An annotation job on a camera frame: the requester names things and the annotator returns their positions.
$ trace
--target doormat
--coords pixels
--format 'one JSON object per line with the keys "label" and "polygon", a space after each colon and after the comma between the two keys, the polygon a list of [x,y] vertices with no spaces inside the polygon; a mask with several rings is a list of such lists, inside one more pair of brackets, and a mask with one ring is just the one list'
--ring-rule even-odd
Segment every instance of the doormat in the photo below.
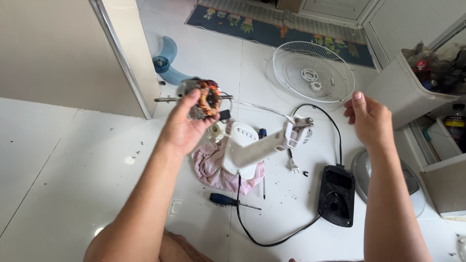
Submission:
{"label": "doormat", "polygon": [[272,47],[306,41],[325,46],[347,63],[374,67],[362,29],[277,12],[237,0],[199,0],[187,25]]}

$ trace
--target towel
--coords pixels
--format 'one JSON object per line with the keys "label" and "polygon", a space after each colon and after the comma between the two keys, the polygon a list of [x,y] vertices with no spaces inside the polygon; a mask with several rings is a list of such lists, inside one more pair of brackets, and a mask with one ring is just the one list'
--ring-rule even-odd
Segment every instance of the towel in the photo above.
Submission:
{"label": "towel", "polygon": [[[233,118],[227,121],[226,132],[229,133]],[[238,192],[238,177],[225,171],[222,167],[228,137],[222,138],[218,143],[205,143],[199,146],[191,155],[194,161],[196,176],[204,185],[223,191]],[[264,162],[256,166],[256,172],[252,179],[241,181],[240,193],[246,195],[253,186],[260,183],[265,175]]]}

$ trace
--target plastic bin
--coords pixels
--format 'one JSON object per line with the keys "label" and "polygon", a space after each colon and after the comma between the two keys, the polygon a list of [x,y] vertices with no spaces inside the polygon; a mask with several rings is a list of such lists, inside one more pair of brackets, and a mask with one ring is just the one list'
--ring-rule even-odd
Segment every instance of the plastic bin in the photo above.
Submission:
{"label": "plastic bin", "polygon": [[427,129],[427,134],[431,137],[431,144],[442,161],[463,153],[443,125],[444,120],[444,117],[438,117],[435,124]]}
{"label": "plastic bin", "polygon": [[459,99],[459,96],[430,92],[425,89],[414,75],[401,51],[363,92],[384,104],[391,111],[393,129],[447,102]]}

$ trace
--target fan blade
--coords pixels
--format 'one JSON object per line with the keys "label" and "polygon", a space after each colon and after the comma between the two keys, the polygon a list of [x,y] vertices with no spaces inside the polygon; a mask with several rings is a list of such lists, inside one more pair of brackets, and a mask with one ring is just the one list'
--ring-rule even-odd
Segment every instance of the fan blade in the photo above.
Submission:
{"label": "fan blade", "polygon": [[192,78],[191,76],[187,76],[185,74],[182,74],[178,72],[176,69],[170,66],[168,68],[168,71],[164,73],[159,73],[159,75],[167,82],[173,85],[179,85],[181,80]]}
{"label": "fan blade", "polygon": [[178,47],[172,38],[164,35],[162,39],[164,40],[164,47],[158,56],[165,57],[168,60],[168,63],[171,64],[173,63],[173,60],[175,60]]}

